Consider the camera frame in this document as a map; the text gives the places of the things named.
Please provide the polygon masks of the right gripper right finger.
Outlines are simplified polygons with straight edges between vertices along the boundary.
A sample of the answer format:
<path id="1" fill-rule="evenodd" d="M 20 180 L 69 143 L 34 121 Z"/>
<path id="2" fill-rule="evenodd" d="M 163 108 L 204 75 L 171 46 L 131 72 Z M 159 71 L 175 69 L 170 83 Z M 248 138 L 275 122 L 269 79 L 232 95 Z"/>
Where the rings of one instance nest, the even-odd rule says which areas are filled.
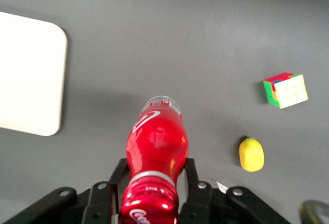
<path id="1" fill-rule="evenodd" d="M 195 160 L 185 166 L 187 201 L 179 214 L 179 223 L 289 223 L 248 188 L 233 186 L 223 193 L 199 180 Z"/>

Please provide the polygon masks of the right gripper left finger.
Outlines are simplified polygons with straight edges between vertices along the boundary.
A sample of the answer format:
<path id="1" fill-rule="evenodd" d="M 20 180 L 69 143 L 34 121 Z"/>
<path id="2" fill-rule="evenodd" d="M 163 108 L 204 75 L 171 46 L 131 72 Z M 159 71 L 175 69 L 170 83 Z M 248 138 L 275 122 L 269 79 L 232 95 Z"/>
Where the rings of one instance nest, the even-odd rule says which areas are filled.
<path id="1" fill-rule="evenodd" d="M 48 193 L 5 223 L 115 223 L 119 212 L 119 183 L 128 174 L 127 160 L 119 160 L 108 181 L 78 194 L 70 187 Z"/>

